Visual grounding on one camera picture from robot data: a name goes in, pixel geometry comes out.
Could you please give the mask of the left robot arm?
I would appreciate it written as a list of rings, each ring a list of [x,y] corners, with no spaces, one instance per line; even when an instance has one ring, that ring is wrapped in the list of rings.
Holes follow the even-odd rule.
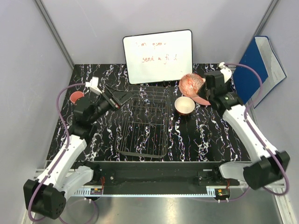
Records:
[[[120,109],[134,93],[109,86],[103,90],[89,88],[97,94],[97,100],[93,102],[86,96],[75,100],[72,124],[65,128],[66,140],[61,149],[35,180],[28,179],[23,186],[28,217],[32,222],[38,222],[33,213],[42,218],[59,218],[68,199],[79,188],[86,183],[95,185],[101,179],[100,166],[88,161],[83,162],[73,174],[68,175],[68,172],[91,143],[97,131],[95,121],[107,111]]]

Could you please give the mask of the clear drinking glass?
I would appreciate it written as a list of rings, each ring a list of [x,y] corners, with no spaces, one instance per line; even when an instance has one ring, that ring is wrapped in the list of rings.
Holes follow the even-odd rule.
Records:
[[[67,122],[68,125],[71,125],[71,124],[72,124],[72,121],[73,121],[73,115],[71,114],[71,115],[69,115],[69,116],[67,117],[66,122]]]

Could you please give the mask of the red floral bowl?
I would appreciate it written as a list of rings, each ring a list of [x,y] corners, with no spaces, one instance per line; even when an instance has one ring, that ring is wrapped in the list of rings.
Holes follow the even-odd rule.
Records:
[[[195,109],[195,102],[189,97],[179,97],[175,100],[174,107],[181,115],[188,115]]]

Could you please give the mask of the blue white patterned bowl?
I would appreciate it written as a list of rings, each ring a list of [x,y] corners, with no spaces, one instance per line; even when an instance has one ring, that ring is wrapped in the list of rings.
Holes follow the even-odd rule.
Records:
[[[179,90],[190,98],[198,97],[201,88],[205,84],[205,79],[198,74],[186,74],[179,81]]]

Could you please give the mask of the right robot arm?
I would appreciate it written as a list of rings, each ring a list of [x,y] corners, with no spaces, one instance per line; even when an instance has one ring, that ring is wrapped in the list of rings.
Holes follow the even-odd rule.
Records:
[[[287,179],[286,169],[290,156],[280,152],[261,133],[246,107],[236,92],[229,92],[228,78],[222,70],[209,71],[205,74],[204,90],[212,108],[233,128],[245,146],[250,163],[225,162],[212,173],[213,182],[223,185],[228,179],[246,182],[256,190],[276,181]]]

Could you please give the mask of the pink plastic cup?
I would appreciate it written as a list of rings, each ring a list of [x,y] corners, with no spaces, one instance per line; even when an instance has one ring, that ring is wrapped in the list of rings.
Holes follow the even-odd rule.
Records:
[[[75,104],[79,98],[84,97],[84,93],[81,91],[75,91],[70,95],[70,101]]]

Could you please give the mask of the cream pink plate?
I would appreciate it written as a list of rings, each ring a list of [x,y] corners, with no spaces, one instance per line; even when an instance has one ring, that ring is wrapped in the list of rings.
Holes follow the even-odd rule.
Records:
[[[195,80],[195,86],[194,86],[194,96],[191,98],[200,105],[210,105],[210,102],[206,98],[206,92],[205,92],[205,84],[206,79],[205,78],[198,78]]]

